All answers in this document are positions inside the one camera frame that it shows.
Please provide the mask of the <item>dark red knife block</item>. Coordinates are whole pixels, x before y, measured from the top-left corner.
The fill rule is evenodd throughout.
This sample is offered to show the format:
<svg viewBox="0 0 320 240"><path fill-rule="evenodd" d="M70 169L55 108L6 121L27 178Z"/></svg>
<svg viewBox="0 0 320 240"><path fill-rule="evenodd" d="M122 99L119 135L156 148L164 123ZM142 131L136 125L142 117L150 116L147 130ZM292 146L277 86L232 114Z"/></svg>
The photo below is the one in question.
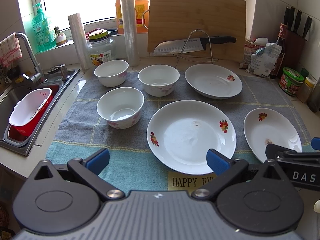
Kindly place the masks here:
<svg viewBox="0 0 320 240"><path fill-rule="evenodd" d="M297 69L298 61L302 55L304 45L306 43L306 35L310 30L312 24L312 18L307 17L304 24L302 35L298 34L298 29L300 27L302 19L302 11L298 10L295 12L294 7L287 7L284 16L284 24L286 25L285 31L285 55L282 62L282 67L289 67L292 69Z"/></svg>

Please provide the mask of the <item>orange cooking wine jug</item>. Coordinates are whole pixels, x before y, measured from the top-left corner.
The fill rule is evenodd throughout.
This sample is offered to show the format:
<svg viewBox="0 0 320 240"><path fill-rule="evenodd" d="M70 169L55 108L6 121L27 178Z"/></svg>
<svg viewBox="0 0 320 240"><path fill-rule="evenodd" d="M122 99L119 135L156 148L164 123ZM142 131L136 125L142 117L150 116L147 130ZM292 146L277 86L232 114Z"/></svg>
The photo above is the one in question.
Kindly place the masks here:
<svg viewBox="0 0 320 240"><path fill-rule="evenodd" d="M116 21L118 33L123 34L123 18L121 14L120 0L116 0ZM149 26L149 0L135 0L137 33L147 33Z"/></svg>

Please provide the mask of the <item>red white food bag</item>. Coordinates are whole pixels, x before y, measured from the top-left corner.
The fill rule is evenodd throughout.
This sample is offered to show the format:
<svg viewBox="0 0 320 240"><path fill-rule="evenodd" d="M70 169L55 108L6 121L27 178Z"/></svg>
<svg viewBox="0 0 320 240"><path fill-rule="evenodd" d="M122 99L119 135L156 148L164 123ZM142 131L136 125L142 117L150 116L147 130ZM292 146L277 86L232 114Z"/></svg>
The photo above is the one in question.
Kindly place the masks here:
<svg viewBox="0 0 320 240"><path fill-rule="evenodd" d="M244 57L239 68L247 69L248 65L251 63L251 55L255 54L258 49L264 48L268 42L269 40L266 37L259 37L255 40L253 40L251 37L248 37L245 40Z"/></svg>

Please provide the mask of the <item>short white plastic roll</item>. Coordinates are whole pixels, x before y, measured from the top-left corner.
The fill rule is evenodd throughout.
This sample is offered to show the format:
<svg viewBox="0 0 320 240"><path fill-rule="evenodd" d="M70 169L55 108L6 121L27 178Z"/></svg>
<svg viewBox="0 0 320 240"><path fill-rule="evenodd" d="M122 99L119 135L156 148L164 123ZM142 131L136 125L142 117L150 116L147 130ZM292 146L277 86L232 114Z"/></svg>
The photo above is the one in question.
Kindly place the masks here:
<svg viewBox="0 0 320 240"><path fill-rule="evenodd" d="M81 69L88 70L93 66L93 63L89 57L88 44L80 14L69 15L68 21Z"/></svg>

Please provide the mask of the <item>tall cling film roll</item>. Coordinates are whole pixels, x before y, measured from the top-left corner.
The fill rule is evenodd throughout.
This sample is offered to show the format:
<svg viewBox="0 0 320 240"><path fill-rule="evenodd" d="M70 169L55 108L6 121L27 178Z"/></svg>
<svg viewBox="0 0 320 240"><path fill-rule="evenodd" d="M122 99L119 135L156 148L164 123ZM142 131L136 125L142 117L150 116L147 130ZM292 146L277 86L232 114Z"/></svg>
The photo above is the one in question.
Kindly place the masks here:
<svg viewBox="0 0 320 240"><path fill-rule="evenodd" d="M131 67L140 63L136 28L135 0L120 0L127 61Z"/></svg>

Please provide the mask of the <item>green lid sauce jar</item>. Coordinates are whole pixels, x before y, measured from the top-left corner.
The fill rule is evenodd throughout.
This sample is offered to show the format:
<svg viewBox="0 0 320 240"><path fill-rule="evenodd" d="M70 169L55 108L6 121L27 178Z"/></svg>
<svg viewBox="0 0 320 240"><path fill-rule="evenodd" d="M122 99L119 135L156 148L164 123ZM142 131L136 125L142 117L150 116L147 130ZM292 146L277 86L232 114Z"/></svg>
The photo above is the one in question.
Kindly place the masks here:
<svg viewBox="0 0 320 240"><path fill-rule="evenodd" d="M296 96L304 82L304 77L294 69L284 67L283 74L279 80L279 87L288 95Z"/></svg>

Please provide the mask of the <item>sink soap dispenser pump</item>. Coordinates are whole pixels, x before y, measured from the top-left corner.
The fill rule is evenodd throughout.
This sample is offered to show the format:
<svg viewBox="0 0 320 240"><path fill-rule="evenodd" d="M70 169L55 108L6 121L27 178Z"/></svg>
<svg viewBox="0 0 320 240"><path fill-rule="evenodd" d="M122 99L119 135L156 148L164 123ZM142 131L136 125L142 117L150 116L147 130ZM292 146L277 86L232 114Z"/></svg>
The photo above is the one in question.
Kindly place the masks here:
<svg viewBox="0 0 320 240"><path fill-rule="evenodd" d="M70 78L70 75L68 74L67 67L65 64L54 66L50 68L47 73L51 75L57 72L60 72L63 82L66 82Z"/></svg>

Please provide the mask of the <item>white floral bowl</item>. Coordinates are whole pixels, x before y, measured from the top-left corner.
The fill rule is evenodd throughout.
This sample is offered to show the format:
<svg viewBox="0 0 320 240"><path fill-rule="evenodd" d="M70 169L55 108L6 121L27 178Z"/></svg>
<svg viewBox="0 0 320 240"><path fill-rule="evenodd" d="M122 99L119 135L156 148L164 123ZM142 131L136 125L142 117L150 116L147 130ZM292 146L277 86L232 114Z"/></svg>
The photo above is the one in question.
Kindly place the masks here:
<svg viewBox="0 0 320 240"><path fill-rule="evenodd" d="M105 62L94 70L94 75L105 87L117 87L125 82L129 64L124 60Z"/></svg>
<svg viewBox="0 0 320 240"><path fill-rule="evenodd" d="M138 79L147 94L154 97L164 97L171 94L176 82L180 78L180 72L168 65L154 64L145 67L138 73Z"/></svg>
<svg viewBox="0 0 320 240"><path fill-rule="evenodd" d="M139 122L144 105L143 93L133 87L119 87L104 94L97 113L115 129L127 129Z"/></svg>

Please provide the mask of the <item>small potted plant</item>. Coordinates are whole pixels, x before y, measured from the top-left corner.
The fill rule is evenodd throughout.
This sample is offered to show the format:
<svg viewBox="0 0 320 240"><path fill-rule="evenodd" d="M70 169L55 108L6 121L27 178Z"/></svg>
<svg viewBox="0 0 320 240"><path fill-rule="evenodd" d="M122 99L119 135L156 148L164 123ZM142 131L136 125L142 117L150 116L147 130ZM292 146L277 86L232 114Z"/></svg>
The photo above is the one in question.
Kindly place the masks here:
<svg viewBox="0 0 320 240"><path fill-rule="evenodd" d="M65 33L63 33L59 29L59 27L55 27L54 31L55 31L55 42L56 42L57 47L67 43L67 37L66 37Z"/></svg>

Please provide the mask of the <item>bamboo cutting board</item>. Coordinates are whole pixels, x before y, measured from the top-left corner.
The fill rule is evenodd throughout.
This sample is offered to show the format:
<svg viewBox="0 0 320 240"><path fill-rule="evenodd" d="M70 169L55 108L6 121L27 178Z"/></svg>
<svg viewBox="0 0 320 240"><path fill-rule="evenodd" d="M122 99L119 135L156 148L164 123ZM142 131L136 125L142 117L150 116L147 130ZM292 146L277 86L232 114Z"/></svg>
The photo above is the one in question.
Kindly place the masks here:
<svg viewBox="0 0 320 240"><path fill-rule="evenodd" d="M213 44L194 56L242 62L246 38L244 0L150 0L148 52L165 41L232 36L235 43Z"/></svg>

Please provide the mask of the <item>black handled kitchen knife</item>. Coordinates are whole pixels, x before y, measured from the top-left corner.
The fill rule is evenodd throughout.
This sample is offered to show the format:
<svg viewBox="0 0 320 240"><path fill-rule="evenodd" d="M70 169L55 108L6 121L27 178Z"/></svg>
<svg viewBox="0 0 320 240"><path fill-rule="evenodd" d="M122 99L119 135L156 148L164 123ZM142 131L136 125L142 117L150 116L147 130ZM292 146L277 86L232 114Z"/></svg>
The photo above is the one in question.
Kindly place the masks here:
<svg viewBox="0 0 320 240"><path fill-rule="evenodd" d="M182 51L184 53L191 53L196 51L206 50L206 45L211 44L225 44L225 43L235 43L236 38L232 36L211 36L190 38L188 41L186 39L165 41L160 43L153 51L155 55L167 55L167 54L178 54Z"/></svg>

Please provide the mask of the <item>yellow cap spice bottle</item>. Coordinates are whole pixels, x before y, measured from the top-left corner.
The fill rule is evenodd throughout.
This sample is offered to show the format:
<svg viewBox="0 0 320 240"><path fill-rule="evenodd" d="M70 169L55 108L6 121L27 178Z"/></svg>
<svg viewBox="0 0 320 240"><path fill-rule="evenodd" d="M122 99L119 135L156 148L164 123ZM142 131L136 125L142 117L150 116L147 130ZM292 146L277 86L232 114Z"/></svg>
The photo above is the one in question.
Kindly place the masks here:
<svg viewBox="0 0 320 240"><path fill-rule="evenodd" d="M299 91L297 92L296 97L302 102L306 103L311 92L313 91L315 83L307 76L301 85Z"/></svg>

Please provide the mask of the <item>dark vinegar bottle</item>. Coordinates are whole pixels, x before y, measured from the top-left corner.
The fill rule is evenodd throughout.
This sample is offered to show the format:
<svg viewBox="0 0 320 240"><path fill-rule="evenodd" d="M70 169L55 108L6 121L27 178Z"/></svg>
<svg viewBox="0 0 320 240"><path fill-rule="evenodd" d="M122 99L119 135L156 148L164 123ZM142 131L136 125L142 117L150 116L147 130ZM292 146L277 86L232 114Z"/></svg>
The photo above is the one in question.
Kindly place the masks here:
<svg viewBox="0 0 320 240"><path fill-rule="evenodd" d="M272 71L270 72L270 78L275 79L279 73L282 61L283 61L283 57L285 55L285 36L286 36L286 31L287 31L287 25L281 23L280 24L280 29L279 29L279 33L278 33L278 39L276 41L276 44L281 46L281 52L279 53L279 56L274 64L274 67L272 69Z"/></svg>

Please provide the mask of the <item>large white fruit plate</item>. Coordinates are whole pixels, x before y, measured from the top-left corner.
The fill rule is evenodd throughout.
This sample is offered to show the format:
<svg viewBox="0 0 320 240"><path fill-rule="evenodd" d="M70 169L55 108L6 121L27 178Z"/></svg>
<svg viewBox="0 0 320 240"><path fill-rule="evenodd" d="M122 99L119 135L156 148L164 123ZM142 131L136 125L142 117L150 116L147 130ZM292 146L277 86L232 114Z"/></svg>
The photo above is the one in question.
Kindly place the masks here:
<svg viewBox="0 0 320 240"><path fill-rule="evenodd" d="M209 149L227 158L232 158L236 149L236 132L228 116L196 100L163 106L150 119L146 136L158 160L174 171L191 175L212 172L206 161Z"/></svg>

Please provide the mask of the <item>steel kitchen faucet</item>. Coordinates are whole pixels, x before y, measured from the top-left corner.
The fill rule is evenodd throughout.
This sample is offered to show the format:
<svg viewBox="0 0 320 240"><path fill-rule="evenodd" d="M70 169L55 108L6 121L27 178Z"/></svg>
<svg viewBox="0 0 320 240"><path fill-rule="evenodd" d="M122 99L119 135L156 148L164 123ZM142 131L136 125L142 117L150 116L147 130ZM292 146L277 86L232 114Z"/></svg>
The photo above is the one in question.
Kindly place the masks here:
<svg viewBox="0 0 320 240"><path fill-rule="evenodd" d="M31 48L31 45L30 45L30 42L29 42L27 36L24 33L15 33L15 37L23 41L23 43L26 47L26 50L30 56L30 59L34 65L34 70L35 70L35 73L32 74L31 76L27 76L25 73L23 73L22 76L34 84L44 83L47 79L44 75L44 72L43 72L40 64L38 63L38 61L35 57L35 54L33 53L33 50Z"/></svg>

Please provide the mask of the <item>pink checked dish cloth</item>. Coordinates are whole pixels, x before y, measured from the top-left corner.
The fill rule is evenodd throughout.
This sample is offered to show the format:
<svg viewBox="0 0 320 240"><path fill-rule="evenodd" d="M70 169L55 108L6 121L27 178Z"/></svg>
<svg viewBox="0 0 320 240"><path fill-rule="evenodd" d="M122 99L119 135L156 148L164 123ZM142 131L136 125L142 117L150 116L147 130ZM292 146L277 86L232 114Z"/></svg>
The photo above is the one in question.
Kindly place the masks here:
<svg viewBox="0 0 320 240"><path fill-rule="evenodd" d="M0 53L2 67L8 67L15 60L22 58L22 51L16 33L12 33L1 41Z"/></svg>

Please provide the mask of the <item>stainless steel sink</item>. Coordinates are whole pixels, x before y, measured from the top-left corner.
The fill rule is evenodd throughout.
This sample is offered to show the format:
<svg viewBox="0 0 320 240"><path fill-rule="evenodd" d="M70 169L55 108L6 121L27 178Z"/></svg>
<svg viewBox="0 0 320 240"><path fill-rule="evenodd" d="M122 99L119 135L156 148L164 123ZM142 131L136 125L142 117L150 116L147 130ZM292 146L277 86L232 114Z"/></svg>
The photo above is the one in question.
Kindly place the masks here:
<svg viewBox="0 0 320 240"><path fill-rule="evenodd" d="M1 147L28 156L60 96L80 70L48 74L40 84L24 79L1 95Z"/></svg>

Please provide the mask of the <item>white plastic strainer basket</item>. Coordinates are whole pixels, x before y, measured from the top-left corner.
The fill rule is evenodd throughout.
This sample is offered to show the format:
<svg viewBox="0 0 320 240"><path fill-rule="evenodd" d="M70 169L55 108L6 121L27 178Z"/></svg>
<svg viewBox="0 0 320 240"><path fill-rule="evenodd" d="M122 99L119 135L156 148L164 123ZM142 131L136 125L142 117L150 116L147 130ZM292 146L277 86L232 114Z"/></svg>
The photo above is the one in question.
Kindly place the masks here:
<svg viewBox="0 0 320 240"><path fill-rule="evenodd" d="M9 118L11 126L24 126L29 123L36 114L44 107L52 95L50 88L36 89L27 94L14 107L14 111Z"/></svg>

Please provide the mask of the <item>white clipped food bag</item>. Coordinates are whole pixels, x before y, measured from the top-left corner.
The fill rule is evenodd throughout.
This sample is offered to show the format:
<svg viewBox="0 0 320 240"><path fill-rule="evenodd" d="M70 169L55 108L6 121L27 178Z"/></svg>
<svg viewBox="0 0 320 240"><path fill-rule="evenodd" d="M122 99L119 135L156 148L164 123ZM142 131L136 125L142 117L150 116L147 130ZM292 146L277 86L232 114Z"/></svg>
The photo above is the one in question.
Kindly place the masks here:
<svg viewBox="0 0 320 240"><path fill-rule="evenodd" d="M267 43L264 48L258 49L251 55L251 63L246 72L260 77L269 77L280 52L281 46L276 43Z"/></svg>

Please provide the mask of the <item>green cap small bottle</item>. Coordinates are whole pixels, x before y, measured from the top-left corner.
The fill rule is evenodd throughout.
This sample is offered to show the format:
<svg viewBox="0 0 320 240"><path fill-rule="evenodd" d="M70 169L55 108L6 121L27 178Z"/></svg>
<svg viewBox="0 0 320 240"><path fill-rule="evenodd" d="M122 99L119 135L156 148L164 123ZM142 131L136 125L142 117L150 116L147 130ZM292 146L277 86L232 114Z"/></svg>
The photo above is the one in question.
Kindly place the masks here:
<svg viewBox="0 0 320 240"><path fill-rule="evenodd" d="M304 79L306 79L309 75L309 72L305 68L302 68L300 74Z"/></svg>

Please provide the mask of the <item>green dish soap bottle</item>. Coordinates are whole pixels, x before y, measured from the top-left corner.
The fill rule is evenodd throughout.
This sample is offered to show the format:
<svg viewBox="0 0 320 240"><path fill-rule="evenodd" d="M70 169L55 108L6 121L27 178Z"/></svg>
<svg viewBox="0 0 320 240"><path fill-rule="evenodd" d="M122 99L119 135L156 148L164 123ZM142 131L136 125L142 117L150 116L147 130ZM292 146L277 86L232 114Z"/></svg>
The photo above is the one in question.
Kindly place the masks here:
<svg viewBox="0 0 320 240"><path fill-rule="evenodd" d="M31 25L36 38L37 49L39 52L47 51L56 46L55 32L50 19L42 9L42 4L33 5L37 12L32 19Z"/></svg>

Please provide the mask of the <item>grey checked dish mat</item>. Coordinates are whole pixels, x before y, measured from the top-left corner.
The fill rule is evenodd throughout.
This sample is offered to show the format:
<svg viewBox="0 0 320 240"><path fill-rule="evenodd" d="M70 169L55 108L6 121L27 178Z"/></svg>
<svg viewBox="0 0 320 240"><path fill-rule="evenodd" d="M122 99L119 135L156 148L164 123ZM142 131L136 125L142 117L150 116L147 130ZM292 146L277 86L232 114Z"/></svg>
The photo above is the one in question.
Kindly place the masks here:
<svg viewBox="0 0 320 240"><path fill-rule="evenodd" d="M65 164L70 159L85 159L101 148L110 152L110 162L100 177L121 189L130 190L192 190L215 176L189 176L172 171L150 151L146 130L151 117L164 105L176 100L199 100L212 104L231 120L237 138L235 156L256 164L257 158L246 142L243 122L246 114L258 107L278 111L297 130L303 151L311 151L311 135L293 106L293 98L285 94L276 81L254 76L240 76L242 91L227 100L212 100L193 90L180 77L175 90L168 96L145 96L142 117L128 129L115 129L97 113L99 99L107 93L97 78L89 79L62 120L49 146L46 158L54 164Z"/></svg>

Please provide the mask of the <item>glass jar with green lid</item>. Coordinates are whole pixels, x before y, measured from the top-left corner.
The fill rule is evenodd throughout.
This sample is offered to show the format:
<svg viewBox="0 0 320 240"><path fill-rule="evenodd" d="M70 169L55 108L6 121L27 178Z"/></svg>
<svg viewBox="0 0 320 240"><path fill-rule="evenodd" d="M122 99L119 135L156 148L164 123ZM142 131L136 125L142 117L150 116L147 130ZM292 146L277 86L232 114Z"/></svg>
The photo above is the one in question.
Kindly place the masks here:
<svg viewBox="0 0 320 240"><path fill-rule="evenodd" d="M96 30L88 38L88 54L95 66L117 58L116 43L106 29Z"/></svg>

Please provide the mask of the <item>red plastic basin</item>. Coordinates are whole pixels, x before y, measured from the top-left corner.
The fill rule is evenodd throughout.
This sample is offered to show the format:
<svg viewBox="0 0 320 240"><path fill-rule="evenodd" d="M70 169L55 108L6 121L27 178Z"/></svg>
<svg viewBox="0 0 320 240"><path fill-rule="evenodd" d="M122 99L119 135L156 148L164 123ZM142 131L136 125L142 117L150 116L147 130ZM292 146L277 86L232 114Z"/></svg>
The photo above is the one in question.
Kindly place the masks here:
<svg viewBox="0 0 320 240"><path fill-rule="evenodd" d="M48 101L44 104L44 107L36 114L35 118L31 120L24 126L11 126L8 124L7 129L4 133L4 141L10 145L22 147L27 144L31 138L32 133L35 131L36 126L40 123L41 118L44 116L47 108L49 107L54 96L60 89L58 84L47 85L46 87L52 90L52 95L49 97Z"/></svg>

